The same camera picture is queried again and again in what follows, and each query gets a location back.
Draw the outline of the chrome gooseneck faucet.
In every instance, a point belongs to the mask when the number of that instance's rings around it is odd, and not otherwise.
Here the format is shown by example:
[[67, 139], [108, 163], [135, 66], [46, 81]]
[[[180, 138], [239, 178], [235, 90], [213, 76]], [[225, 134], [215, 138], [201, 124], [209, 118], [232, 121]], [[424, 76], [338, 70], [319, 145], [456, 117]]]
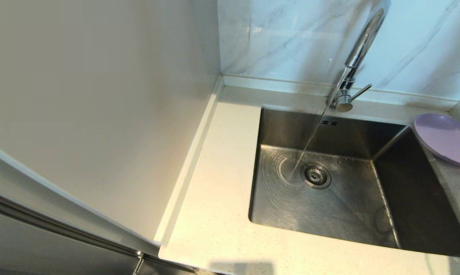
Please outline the chrome gooseneck faucet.
[[337, 112], [349, 112], [353, 108], [352, 102], [372, 87], [371, 84], [368, 84], [356, 94], [350, 94], [350, 89], [356, 81], [355, 76], [359, 67], [372, 46], [384, 19], [387, 17], [390, 6], [391, 0], [379, 0], [371, 11], [345, 61], [345, 70], [339, 78], [337, 85], [328, 96], [328, 108]]

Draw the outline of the purple plastic plate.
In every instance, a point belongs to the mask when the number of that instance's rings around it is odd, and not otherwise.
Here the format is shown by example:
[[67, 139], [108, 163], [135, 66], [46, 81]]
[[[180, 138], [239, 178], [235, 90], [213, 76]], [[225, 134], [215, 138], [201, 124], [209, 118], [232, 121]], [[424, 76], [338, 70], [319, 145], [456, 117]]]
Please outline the purple plastic plate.
[[433, 155], [460, 166], [460, 122], [445, 115], [426, 113], [415, 119], [414, 128]]

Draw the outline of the round metal drain strainer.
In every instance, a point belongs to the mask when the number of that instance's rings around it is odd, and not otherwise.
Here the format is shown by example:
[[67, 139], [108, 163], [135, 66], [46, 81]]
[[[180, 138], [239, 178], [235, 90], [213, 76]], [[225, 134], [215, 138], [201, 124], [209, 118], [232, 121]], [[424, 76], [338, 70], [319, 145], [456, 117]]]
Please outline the round metal drain strainer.
[[314, 189], [328, 188], [332, 182], [330, 171], [324, 165], [316, 162], [302, 165], [300, 176], [307, 186]]

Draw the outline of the stainless steel sink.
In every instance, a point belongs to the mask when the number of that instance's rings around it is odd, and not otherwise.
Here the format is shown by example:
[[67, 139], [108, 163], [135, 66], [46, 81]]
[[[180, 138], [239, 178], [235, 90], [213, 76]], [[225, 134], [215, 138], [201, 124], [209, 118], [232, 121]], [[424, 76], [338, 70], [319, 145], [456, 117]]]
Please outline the stainless steel sink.
[[[332, 175], [307, 186], [302, 165]], [[460, 257], [460, 223], [413, 130], [262, 108], [249, 220], [300, 233]]]

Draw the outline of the white tall cabinet panel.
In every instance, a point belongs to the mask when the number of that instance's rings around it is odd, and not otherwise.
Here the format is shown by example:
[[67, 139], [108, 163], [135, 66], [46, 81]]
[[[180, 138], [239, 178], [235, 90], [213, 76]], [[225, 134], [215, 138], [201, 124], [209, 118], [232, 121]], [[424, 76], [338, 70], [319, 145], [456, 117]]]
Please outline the white tall cabinet panel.
[[158, 251], [220, 87], [217, 0], [0, 0], [0, 160]]

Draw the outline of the stainless steel appliance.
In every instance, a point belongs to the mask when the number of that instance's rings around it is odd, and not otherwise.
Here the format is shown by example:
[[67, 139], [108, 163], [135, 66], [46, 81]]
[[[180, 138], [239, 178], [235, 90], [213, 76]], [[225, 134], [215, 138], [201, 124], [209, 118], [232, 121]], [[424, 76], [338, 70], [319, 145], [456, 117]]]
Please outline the stainless steel appliance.
[[157, 253], [0, 159], [0, 274], [208, 275]]

